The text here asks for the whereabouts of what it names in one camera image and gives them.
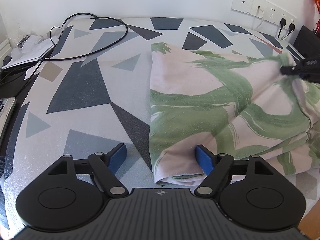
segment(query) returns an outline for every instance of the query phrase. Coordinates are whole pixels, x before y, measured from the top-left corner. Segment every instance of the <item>bed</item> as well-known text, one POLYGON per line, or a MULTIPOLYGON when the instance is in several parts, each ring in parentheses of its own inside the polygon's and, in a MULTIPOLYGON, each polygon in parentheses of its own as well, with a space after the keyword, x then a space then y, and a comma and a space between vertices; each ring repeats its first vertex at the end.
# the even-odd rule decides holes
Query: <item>bed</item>
MULTIPOLYGON (((123 40, 86 58, 43 64, 26 97, 12 129, 4 171, 5 208, 14 234, 24 227, 15 209, 18 194, 65 154, 83 159, 125 143, 128 157, 116 176, 129 191, 133 187, 185 187, 155 184, 151 171, 151 44, 166 42, 187 50, 252 58, 290 53, 296 62, 302 59, 286 41, 235 25, 182 18, 121 20, 130 28, 123 40)), ((124 32, 125 27, 113 20, 74 20, 65 28, 52 58, 95 51, 124 32)), ((78 178, 91 182, 88 175, 78 178)), ((306 215, 320 197, 319 169, 287 179, 304 194, 306 215)))

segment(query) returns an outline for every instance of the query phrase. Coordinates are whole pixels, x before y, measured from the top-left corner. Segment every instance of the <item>blanket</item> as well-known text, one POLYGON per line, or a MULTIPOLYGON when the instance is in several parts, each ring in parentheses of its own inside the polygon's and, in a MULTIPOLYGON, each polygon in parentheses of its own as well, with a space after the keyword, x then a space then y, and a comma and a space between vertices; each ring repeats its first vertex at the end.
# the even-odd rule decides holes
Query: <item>blanket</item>
POLYGON ((206 174, 202 144, 235 159, 259 155, 283 175, 320 164, 320 88, 298 76, 289 54, 255 59, 152 44, 149 150, 155 182, 194 186, 206 174))

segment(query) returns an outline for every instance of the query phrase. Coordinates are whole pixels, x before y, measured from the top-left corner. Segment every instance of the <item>white cable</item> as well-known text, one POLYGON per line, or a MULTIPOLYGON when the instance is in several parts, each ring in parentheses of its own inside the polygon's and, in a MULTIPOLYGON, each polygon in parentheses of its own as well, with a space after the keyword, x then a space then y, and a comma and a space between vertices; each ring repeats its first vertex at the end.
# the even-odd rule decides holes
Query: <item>white cable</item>
POLYGON ((258 28, 261 26, 261 24, 264 21, 264 10, 262 9, 261 6, 259 6, 258 8, 259 8, 260 11, 262 11, 263 17, 262 17, 262 20, 261 20, 260 24, 254 29, 255 31, 258 30, 258 28))
POLYGON ((282 40, 282 41, 285 41, 288 37, 289 37, 289 33, 288 33, 288 34, 285 34, 285 35, 281 38, 281 40, 282 40))

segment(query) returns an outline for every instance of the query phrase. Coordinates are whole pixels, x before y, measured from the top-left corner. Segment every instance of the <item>electrical outlet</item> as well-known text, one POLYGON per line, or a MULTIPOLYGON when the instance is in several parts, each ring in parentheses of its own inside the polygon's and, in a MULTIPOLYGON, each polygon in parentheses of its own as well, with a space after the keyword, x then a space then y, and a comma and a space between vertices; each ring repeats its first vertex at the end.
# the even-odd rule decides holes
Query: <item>electrical outlet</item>
POLYGON ((249 14, 253 0, 233 0, 231 9, 249 14))
POLYGON ((269 7, 271 7, 271 4, 266 1, 266 0, 253 0, 253 4, 252 4, 252 8, 251 8, 251 11, 250 11, 250 14, 253 15, 253 16, 256 16, 256 17, 259 17, 260 19, 262 19, 263 17, 263 13, 262 11, 260 11, 258 9, 258 7, 261 7, 264 12, 266 13, 267 9, 269 7))
POLYGON ((266 9, 265 19, 276 25, 280 24, 282 17, 280 17, 280 8, 270 3, 270 7, 266 9))
POLYGON ((264 10, 266 21, 279 26, 281 19, 284 18, 286 19, 284 29, 287 30, 291 23, 297 25, 297 19, 294 16, 266 0, 233 0, 231 8, 262 19, 263 13, 258 9, 259 6, 264 10))
POLYGON ((289 29, 289 26, 291 23, 297 25, 296 24, 296 22, 297 22, 296 17, 292 16, 290 13, 287 13, 284 11, 282 18, 286 19, 286 21, 287 21, 287 24, 284 26, 284 29, 286 29, 286 30, 289 29))

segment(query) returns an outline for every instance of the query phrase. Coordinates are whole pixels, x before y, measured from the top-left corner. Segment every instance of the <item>power cord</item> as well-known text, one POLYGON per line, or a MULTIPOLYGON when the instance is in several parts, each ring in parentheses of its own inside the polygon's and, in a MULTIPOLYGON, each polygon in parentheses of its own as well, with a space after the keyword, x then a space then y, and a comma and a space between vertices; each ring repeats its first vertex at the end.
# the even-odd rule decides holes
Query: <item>power cord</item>
MULTIPOLYGON (((103 51, 103 50, 105 50, 105 49, 108 49, 108 48, 110 48, 111 46, 117 44, 119 41, 121 41, 122 39, 125 38, 125 36, 128 34, 128 31, 129 31, 128 26, 127 26, 124 22, 122 22, 122 21, 120 21, 120 20, 118 20, 118 19, 114 19, 114 18, 111 18, 111 17, 98 17, 98 16, 96 16, 96 15, 94 15, 94 14, 91 14, 91 13, 76 13, 76 14, 73 14, 73 15, 69 16, 69 17, 63 22, 63 24, 62 24, 61 27, 55 26, 55 27, 51 28, 51 30, 50 30, 50 40, 51 40, 51 42, 54 44, 54 47, 50 50, 49 53, 47 53, 47 54, 46 54, 45 56, 43 56, 42 58, 40 58, 40 59, 38 59, 38 60, 36 60, 36 61, 31 62, 31 63, 38 63, 38 62, 40 62, 40 64, 39 64, 38 67, 34 70, 34 72, 33 72, 33 74, 31 75, 31 77, 34 75, 34 73, 36 73, 36 71, 39 69, 40 65, 41 65, 42 62, 44 62, 44 61, 73 60, 73 59, 79 59, 79 58, 82 58, 82 57, 87 57, 87 56, 93 55, 93 54, 95 54, 95 53, 98 53, 98 52, 100 52, 100 51, 103 51), (79 15, 89 15, 89 16, 92 16, 91 19, 110 19, 110 20, 117 21, 117 22, 121 23, 122 25, 124 25, 124 26, 126 27, 126 32, 125 32, 124 35, 123 35, 121 38, 119 38, 117 41, 115 41, 115 42, 113 42, 113 43, 111 43, 111 44, 109 44, 109 45, 107 45, 107 46, 105 46, 105 47, 103 47, 103 48, 101 48, 101 49, 98 49, 98 50, 96 50, 96 51, 93 51, 93 52, 90 52, 90 53, 87 53, 87 54, 83 54, 83 55, 79 55, 79 56, 75 56, 75 57, 69 57, 69 58, 55 58, 55 59, 49 58, 49 56, 51 55, 53 49, 54 49, 55 46, 56 46, 56 44, 55 44, 55 43, 53 42, 53 40, 52 40, 52 30, 53 30, 54 28, 63 29, 63 27, 65 26, 65 24, 68 22, 68 20, 70 20, 70 19, 73 18, 73 17, 79 16, 79 15)), ((10 74, 12 74, 14 71, 18 71, 18 70, 23 69, 23 68, 26 68, 26 66, 24 65, 24 66, 21 67, 21 68, 15 68, 14 70, 12 70, 12 71, 10 71, 9 73, 7 73, 7 75, 5 75, 5 76, 0 80, 0 86, 5 85, 5 84, 8 84, 8 83, 10 83, 10 82, 18 79, 19 77, 21 77, 21 76, 24 74, 25 71, 24 71, 21 75, 15 77, 15 78, 12 79, 12 80, 9 80, 9 81, 7 81, 7 82, 2 82, 5 78, 10 77, 10 74)), ((19 92, 17 93, 17 96, 18 96, 18 95, 21 93, 21 91, 28 85, 28 83, 29 83, 30 80, 31 80, 31 77, 30 77, 30 78, 28 79, 28 81, 23 85, 23 87, 19 90, 19 92)))
POLYGON ((259 28, 259 27, 261 26, 261 24, 263 23, 263 21, 264 21, 264 16, 265 16, 264 10, 263 10, 262 7, 258 6, 258 10, 262 11, 263 16, 262 16, 262 20, 261 20, 260 24, 254 29, 255 31, 258 30, 258 28, 259 28))
POLYGON ((288 32, 288 34, 287 34, 287 35, 284 35, 284 36, 281 38, 281 40, 285 41, 285 40, 289 37, 290 33, 292 33, 292 32, 295 30, 295 27, 296 27, 296 26, 295 26, 293 23, 291 23, 290 26, 289 26, 289 32, 288 32))
POLYGON ((280 38, 280 33, 281 33, 283 27, 287 24, 287 20, 282 18, 281 21, 280 21, 280 24, 281 24, 281 28, 280 28, 280 31, 279 31, 278 39, 280 38))

